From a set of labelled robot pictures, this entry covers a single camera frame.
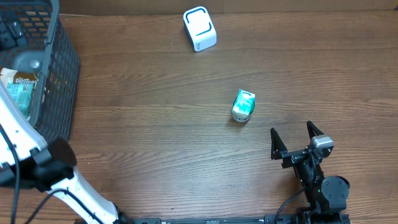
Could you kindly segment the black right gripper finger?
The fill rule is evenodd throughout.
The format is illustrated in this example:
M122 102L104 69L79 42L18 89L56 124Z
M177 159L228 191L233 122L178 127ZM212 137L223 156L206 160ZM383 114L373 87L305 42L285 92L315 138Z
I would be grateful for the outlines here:
M275 128L271 129L271 141L271 159L282 159L282 155L285 154L288 150Z
M323 132L320 131L311 121L307 121L307 130L310 139L315 136L323 135Z

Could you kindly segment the yellow drink bottle silver cap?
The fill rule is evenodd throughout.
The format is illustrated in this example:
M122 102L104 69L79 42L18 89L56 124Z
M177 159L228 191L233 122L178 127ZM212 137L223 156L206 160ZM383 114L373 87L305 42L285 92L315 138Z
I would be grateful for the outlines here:
M42 50L21 52L15 57L12 69L26 73L39 73L42 68L43 60L44 51Z

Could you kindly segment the green white tissue pack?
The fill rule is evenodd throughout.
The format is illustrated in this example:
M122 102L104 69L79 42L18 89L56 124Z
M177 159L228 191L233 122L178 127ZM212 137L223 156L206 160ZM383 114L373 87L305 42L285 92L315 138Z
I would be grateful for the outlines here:
M245 90L239 90L231 109L231 116L237 122L249 121L255 108L256 95Z

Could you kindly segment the teal wipes packet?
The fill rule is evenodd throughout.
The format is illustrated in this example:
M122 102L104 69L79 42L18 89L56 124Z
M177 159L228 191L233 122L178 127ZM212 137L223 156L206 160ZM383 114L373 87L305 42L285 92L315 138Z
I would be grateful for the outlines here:
M8 83L7 90L21 113L25 118L27 118L30 114L30 104L34 91L34 85L31 83Z

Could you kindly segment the brown Panera snack bag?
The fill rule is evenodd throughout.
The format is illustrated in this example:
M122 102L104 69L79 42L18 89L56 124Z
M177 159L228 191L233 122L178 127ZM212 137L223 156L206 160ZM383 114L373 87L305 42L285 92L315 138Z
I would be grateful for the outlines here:
M11 85L20 85L23 87L31 87L34 90L36 89L39 78L34 73L3 68L1 70L1 81L4 85L4 89Z

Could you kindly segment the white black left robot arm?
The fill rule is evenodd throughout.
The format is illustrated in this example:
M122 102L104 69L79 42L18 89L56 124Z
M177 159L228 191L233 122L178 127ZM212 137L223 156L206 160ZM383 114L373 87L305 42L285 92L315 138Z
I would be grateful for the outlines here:
M80 60L54 12L1 8L1 186L57 197L86 223L130 223L69 145Z

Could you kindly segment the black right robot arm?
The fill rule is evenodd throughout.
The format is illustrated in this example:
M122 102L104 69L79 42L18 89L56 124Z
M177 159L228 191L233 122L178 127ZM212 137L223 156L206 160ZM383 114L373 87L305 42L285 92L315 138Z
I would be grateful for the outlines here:
M302 189L289 197L274 215L266 215L266 223L350 223L346 209L350 184L342 176L324 176L320 166L333 148L329 135L307 121L310 142L303 149L288 151L275 128L271 128L271 159L281 160L281 166L293 168ZM307 207L299 207L293 215L282 215L284 207L300 194L305 194Z

